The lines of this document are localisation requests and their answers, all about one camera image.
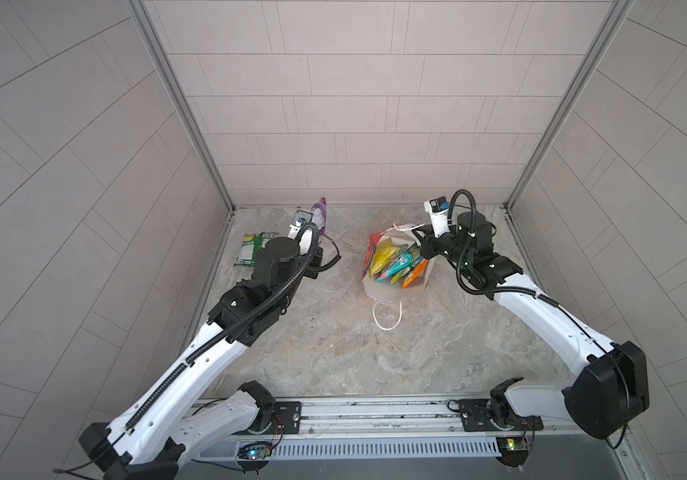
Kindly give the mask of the red paper gift bag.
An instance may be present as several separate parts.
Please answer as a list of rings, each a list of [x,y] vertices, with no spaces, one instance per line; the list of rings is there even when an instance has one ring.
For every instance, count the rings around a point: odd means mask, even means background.
[[[369,236],[361,270],[365,295],[373,300],[371,316],[381,331],[397,328],[403,302],[427,289],[433,260],[421,255],[419,228],[425,224],[397,224]]]

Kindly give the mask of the yellow green snack packet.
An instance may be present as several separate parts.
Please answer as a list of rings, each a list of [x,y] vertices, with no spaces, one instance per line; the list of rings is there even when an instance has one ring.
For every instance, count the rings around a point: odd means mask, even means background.
[[[373,279],[379,277],[381,272],[387,269],[395,261],[395,258],[401,255],[401,252],[403,252],[401,245],[393,243],[391,237],[387,237],[379,242],[369,266],[369,277]]]

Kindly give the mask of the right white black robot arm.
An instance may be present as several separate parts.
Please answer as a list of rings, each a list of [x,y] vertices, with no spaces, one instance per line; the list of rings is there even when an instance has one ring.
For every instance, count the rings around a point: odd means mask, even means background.
[[[463,212],[451,224],[435,214],[413,228],[421,255],[441,256],[467,294],[493,300],[545,341],[571,372],[571,383],[547,385],[519,377],[491,390],[491,410],[506,426],[517,417],[571,420],[583,432],[607,439],[651,406],[647,358],[633,342],[619,344],[595,331],[547,296],[523,268],[493,251],[493,225]]]

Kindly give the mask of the teal snack packet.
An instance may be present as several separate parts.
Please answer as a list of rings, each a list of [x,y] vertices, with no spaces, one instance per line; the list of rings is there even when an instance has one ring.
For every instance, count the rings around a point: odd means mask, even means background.
[[[390,265],[387,266],[380,274],[379,277],[377,278],[377,282],[384,282],[385,280],[396,276],[399,274],[399,272],[402,272],[403,270],[406,270],[411,264],[413,263],[413,255],[409,252],[401,252],[397,258],[395,258],[395,261]]]

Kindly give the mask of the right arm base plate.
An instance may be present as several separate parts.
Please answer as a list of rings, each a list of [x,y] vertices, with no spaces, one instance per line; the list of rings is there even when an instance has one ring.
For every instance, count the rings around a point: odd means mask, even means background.
[[[465,432],[525,432],[543,430],[541,417],[521,417],[507,401],[495,399],[462,399],[451,410],[461,416]]]

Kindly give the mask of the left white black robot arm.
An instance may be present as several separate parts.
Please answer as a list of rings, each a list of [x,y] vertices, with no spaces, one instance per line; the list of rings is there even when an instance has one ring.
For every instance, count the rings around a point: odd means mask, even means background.
[[[228,398],[196,400],[208,386],[291,306],[304,278],[317,278],[341,259],[323,260],[316,230],[277,237],[262,247],[252,276],[222,295],[189,347],[128,410],[111,422],[93,423],[81,448],[105,479],[173,479],[214,443],[240,432],[269,433],[276,447],[284,428],[275,397],[260,382]]]

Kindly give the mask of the purple snack packet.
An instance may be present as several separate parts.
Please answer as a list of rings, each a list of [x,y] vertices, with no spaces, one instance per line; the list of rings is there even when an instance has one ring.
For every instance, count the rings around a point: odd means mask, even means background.
[[[317,225],[319,232],[324,235],[327,225],[327,201],[325,197],[313,205],[312,214],[312,222]]]

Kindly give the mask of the lime yellow snack packet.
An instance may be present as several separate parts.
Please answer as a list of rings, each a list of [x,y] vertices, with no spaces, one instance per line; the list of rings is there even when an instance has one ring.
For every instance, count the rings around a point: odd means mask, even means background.
[[[421,262],[423,261],[423,258],[421,256],[417,256],[409,266],[405,266],[402,270],[399,270],[394,276],[391,276],[391,284],[396,284],[401,278],[407,276],[413,268],[417,267]]]

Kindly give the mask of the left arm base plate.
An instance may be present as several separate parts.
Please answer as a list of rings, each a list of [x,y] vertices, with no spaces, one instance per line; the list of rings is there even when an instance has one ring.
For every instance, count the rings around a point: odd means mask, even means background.
[[[254,423],[237,435],[279,435],[298,434],[302,419],[303,404],[299,401],[277,401],[273,411],[262,409]]]

